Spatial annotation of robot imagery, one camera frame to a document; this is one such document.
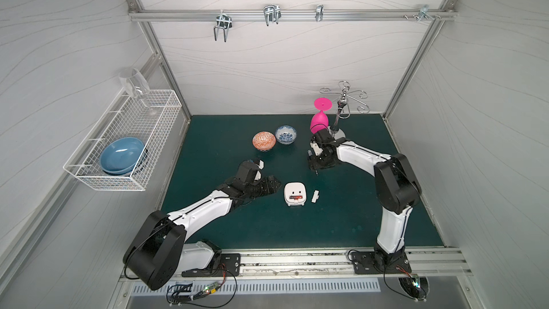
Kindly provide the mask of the white alarm clock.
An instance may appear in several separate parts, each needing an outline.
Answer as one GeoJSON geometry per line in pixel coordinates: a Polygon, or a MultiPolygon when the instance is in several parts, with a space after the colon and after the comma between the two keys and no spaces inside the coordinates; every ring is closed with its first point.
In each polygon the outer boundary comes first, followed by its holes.
{"type": "Polygon", "coordinates": [[[304,206],[307,200],[307,191],[303,183],[287,183],[284,188],[284,199],[289,207],[304,206]],[[303,196],[302,200],[290,200],[290,196],[303,196]]]}

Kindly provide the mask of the white battery cover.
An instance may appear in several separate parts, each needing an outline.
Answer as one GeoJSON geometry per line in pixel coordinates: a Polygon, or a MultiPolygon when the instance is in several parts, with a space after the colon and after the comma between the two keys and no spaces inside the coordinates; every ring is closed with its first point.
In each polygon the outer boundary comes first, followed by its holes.
{"type": "Polygon", "coordinates": [[[320,197],[320,191],[316,190],[313,193],[312,203],[316,203],[320,197]]]}

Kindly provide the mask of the clear handle screwdriver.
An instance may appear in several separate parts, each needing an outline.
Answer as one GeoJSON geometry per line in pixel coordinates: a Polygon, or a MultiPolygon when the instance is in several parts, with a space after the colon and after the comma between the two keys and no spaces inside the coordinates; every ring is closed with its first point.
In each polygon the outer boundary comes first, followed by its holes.
{"type": "Polygon", "coordinates": [[[318,175],[318,171],[315,166],[315,155],[311,150],[307,151],[307,164],[310,170],[312,170],[316,175],[318,175]]]}

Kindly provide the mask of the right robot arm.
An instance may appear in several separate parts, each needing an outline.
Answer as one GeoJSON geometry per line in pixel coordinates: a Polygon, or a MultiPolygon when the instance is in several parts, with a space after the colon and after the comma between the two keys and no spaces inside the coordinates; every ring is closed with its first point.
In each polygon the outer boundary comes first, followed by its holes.
{"type": "Polygon", "coordinates": [[[422,193],[407,157],[376,152],[343,137],[336,140],[326,128],[314,133],[310,147],[308,162],[313,171],[347,163],[374,177],[376,195],[383,207],[376,249],[385,255],[403,250],[409,217],[422,193]]]}

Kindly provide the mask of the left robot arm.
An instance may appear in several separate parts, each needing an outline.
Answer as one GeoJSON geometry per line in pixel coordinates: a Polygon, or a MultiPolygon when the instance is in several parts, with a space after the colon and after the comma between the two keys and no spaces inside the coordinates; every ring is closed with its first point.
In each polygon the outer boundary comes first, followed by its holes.
{"type": "Polygon", "coordinates": [[[187,243],[189,237],[212,221],[226,216],[251,201],[275,194],[282,183],[274,176],[263,177],[261,160],[245,160],[234,177],[225,180],[209,195],[180,210],[149,214],[122,259],[124,277],[141,280],[151,290],[164,286],[176,273],[220,268],[221,250],[213,243],[187,243]]]}

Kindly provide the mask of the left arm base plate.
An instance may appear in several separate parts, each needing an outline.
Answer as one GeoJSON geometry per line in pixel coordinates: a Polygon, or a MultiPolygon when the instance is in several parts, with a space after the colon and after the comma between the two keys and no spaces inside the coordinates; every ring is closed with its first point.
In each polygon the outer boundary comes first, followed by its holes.
{"type": "Polygon", "coordinates": [[[222,271],[227,270],[230,276],[240,274],[241,255],[239,253],[222,253],[214,256],[204,269],[192,269],[179,273],[183,278],[222,277],[222,271]]]}

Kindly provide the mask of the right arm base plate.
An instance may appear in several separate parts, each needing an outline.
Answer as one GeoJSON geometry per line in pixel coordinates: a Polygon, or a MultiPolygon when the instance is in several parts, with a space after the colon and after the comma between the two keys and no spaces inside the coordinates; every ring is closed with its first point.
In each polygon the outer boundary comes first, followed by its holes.
{"type": "Polygon", "coordinates": [[[384,250],[373,252],[349,250],[347,259],[353,266],[354,274],[357,275],[412,273],[410,262],[403,249],[393,254],[386,254],[384,250]]]}

